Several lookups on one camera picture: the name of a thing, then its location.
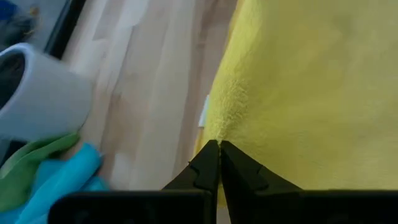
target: cloth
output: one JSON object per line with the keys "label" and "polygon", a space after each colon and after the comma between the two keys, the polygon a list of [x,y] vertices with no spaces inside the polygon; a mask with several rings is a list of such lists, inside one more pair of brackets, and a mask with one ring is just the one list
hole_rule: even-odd
{"label": "cloth", "polygon": [[89,144],[68,161],[46,160],[37,169],[30,200],[23,206],[0,213],[0,223],[46,223],[50,207],[66,194],[109,190],[100,177],[92,177],[101,164],[99,152]]}
{"label": "cloth", "polygon": [[30,187],[40,163],[56,152],[72,147],[76,133],[26,144],[0,168],[0,212],[17,208],[29,199]]}
{"label": "cloth", "polygon": [[303,189],[398,189],[398,2],[238,5],[202,146],[231,141]]}

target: yellow microfiber cloth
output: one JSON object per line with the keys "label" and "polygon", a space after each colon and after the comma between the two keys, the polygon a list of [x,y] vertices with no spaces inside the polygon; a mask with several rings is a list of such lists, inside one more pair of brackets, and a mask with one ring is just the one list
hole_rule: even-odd
{"label": "yellow microfiber cloth", "polygon": [[398,189],[398,1],[238,6],[202,145],[303,189]]}

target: mug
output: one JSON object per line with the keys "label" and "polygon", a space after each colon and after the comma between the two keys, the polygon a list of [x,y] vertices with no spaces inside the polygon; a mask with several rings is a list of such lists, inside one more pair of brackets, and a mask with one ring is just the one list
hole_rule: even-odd
{"label": "mug", "polygon": [[0,52],[0,136],[21,141],[77,131],[92,84],[29,44]]}

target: black plastic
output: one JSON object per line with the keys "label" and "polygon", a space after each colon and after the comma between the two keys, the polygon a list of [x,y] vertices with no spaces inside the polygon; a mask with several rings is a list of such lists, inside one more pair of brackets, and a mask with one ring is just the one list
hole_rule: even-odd
{"label": "black plastic", "polygon": [[[220,148],[210,141],[163,190],[69,195],[49,223],[216,223]],[[232,224],[398,223],[398,191],[302,190],[230,142],[221,176]]]}

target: wooden floor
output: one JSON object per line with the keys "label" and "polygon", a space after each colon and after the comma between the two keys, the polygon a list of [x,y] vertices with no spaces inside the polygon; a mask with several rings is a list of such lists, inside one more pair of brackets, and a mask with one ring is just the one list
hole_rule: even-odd
{"label": "wooden floor", "polygon": [[93,81],[82,141],[112,188],[161,189],[187,165],[235,4],[87,0],[64,61]]}

